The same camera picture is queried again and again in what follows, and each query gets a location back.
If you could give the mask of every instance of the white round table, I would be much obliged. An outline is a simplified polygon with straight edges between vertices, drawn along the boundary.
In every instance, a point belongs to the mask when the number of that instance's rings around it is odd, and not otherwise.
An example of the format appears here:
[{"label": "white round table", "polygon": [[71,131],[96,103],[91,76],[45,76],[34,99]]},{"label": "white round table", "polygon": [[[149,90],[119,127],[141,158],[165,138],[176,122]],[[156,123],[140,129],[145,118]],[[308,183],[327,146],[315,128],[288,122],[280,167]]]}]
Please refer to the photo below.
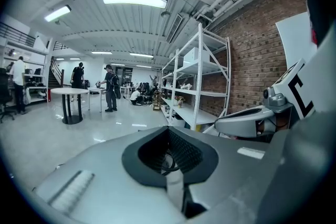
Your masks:
[{"label": "white round table", "polygon": [[[52,89],[51,92],[55,94],[62,94],[62,106],[63,106],[63,114],[64,114],[64,118],[62,121],[65,124],[76,124],[83,120],[80,95],[84,93],[88,93],[89,90],[76,89],[76,88],[55,88],[55,89]],[[70,95],[74,95],[74,94],[77,95],[77,100],[78,100],[78,115],[71,115],[71,110],[70,110]],[[65,106],[65,95],[67,95],[67,99],[68,99],[68,114],[69,115],[67,115],[67,110]]]}]

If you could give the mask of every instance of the white shirt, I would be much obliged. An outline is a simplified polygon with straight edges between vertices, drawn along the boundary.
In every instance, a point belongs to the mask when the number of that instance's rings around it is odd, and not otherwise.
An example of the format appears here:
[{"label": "white shirt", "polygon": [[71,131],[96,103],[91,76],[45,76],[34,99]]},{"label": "white shirt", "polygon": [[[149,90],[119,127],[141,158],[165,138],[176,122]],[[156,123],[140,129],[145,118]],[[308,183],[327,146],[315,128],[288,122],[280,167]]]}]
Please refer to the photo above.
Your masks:
[{"label": "white shirt", "polygon": [[14,82],[21,86],[23,86],[22,73],[25,73],[25,63],[22,60],[17,60],[13,64],[9,74],[13,75]]},{"label": "white shirt", "polygon": [[131,101],[134,101],[140,95],[139,91],[134,91],[131,95]]}]

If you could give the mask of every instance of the vent slot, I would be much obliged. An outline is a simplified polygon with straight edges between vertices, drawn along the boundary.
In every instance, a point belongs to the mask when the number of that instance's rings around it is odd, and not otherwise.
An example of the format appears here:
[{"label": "vent slot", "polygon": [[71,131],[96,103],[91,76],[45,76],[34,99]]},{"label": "vent slot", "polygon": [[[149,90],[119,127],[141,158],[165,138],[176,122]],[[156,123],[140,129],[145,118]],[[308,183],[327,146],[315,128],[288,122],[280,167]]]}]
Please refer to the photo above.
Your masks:
[{"label": "vent slot", "polygon": [[183,21],[183,17],[180,14],[177,14],[175,21],[173,22],[172,27],[169,30],[169,33],[167,35],[166,41],[168,43],[170,43],[178,29],[178,27],[180,26],[181,22]]}]

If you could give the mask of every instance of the man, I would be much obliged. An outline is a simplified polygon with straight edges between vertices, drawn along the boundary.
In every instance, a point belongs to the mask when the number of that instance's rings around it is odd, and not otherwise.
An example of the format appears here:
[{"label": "man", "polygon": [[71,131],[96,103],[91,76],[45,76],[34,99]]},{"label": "man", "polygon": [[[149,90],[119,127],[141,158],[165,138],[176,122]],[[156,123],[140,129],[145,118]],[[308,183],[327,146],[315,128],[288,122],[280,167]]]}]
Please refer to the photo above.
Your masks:
[{"label": "man", "polygon": [[25,63],[23,62],[22,56],[20,56],[19,59],[13,64],[10,70],[10,74],[13,75],[17,112],[24,115],[26,114],[25,104],[23,103],[23,90],[25,85]]},{"label": "man", "polygon": [[136,105],[137,103],[138,104],[141,103],[142,97],[140,96],[139,88],[137,88],[137,90],[132,93],[130,100],[131,100],[131,103],[134,105]]},{"label": "man", "polygon": [[156,85],[156,76],[154,77],[154,79],[152,78],[151,75],[149,75],[149,77],[151,78],[151,81],[152,81],[152,86],[151,86],[151,88],[152,88]]},{"label": "man", "polygon": [[72,84],[72,88],[82,89],[82,86],[85,83],[82,62],[80,62],[79,65],[73,69],[70,83]]},{"label": "man", "polygon": [[108,109],[106,109],[105,112],[113,112],[113,110],[117,111],[117,100],[113,90],[113,81],[111,83],[111,80],[115,80],[117,77],[114,76],[111,65],[106,65],[104,69],[107,72],[105,75],[105,79],[98,85],[100,86],[101,84],[106,83],[106,103]]}]

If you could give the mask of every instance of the floor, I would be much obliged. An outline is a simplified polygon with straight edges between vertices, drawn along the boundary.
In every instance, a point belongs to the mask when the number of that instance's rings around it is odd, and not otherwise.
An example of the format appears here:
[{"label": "floor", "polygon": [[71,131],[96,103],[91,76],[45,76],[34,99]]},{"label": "floor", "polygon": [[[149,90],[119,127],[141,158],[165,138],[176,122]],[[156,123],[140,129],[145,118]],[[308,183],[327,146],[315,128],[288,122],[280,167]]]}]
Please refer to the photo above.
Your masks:
[{"label": "floor", "polygon": [[[117,100],[118,111],[106,113],[103,95],[99,112],[99,95],[82,98],[83,121],[75,125],[62,123],[60,95],[52,95],[50,103],[27,107],[28,113],[5,117],[0,125],[0,142],[8,159],[10,173],[28,188],[34,188],[59,164],[76,156],[86,148],[119,136],[167,125],[161,110],[134,106],[130,101]],[[73,114],[78,113],[77,102],[71,103]]]}]

